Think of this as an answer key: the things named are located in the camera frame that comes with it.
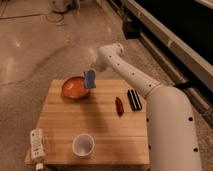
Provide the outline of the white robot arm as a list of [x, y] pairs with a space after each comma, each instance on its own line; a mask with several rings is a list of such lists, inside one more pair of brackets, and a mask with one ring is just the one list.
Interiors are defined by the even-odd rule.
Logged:
[[180, 89], [126, 62], [120, 43], [101, 46], [92, 67], [111, 67], [146, 100], [150, 171], [203, 171], [192, 105]]

